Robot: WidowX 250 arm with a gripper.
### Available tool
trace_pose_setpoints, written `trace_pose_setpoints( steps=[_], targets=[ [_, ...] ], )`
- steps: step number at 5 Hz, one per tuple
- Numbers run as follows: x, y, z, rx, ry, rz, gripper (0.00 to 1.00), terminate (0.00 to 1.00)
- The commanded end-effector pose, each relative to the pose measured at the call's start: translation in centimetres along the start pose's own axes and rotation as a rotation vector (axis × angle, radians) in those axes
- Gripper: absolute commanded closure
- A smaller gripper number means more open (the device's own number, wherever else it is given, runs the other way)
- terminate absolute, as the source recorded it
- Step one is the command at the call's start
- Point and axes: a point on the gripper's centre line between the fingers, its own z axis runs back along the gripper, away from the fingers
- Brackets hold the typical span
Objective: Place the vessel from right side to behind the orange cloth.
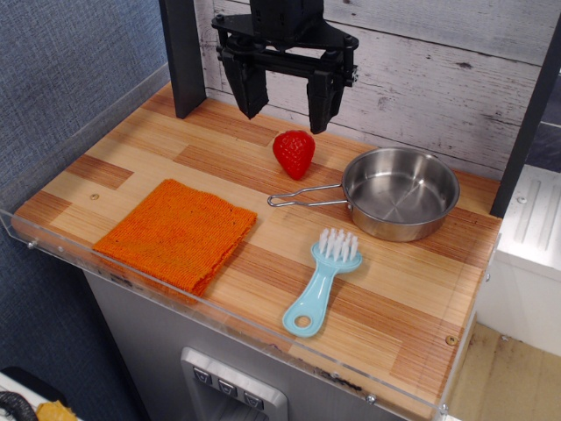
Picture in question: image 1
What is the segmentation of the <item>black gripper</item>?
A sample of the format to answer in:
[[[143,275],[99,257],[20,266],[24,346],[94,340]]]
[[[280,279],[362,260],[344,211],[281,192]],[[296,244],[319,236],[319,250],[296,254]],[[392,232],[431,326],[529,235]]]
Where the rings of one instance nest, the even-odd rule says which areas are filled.
[[[268,103],[266,71],[308,78],[310,130],[324,132],[356,82],[357,38],[327,23],[322,1],[251,1],[249,14],[218,14],[218,59],[249,119]]]

